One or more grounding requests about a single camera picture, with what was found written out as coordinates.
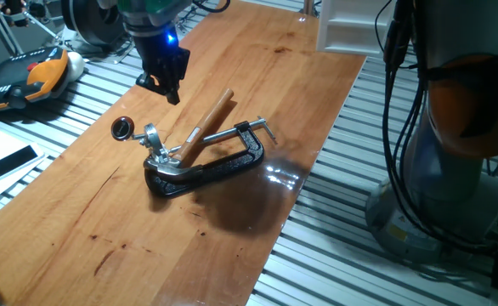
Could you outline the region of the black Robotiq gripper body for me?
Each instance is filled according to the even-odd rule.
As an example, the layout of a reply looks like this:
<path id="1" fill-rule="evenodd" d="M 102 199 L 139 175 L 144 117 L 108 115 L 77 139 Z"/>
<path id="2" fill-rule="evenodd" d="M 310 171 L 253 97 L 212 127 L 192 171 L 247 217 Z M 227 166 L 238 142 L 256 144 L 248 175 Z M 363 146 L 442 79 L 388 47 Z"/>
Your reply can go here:
<path id="1" fill-rule="evenodd" d="M 160 93 L 179 88 L 188 67 L 190 51 L 179 46 L 174 25 L 165 25 L 154 33 L 133 38 L 142 60 L 143 73 L 155 77 Z"/>

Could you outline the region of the person's hand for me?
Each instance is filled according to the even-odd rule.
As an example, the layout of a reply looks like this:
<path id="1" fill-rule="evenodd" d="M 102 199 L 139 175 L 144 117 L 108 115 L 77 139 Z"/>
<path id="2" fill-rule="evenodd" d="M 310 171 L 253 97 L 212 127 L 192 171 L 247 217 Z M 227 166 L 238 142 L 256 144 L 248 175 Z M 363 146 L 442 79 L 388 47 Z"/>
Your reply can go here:
<path id="1" fill-rule="evenodd" d="M 7 22 L 10 25 L 17 27 L 27 26 L 28 21 L 23 14 L 25 11 L 24 0 L 1 0 L 0 10 L 7 17 Z"/>

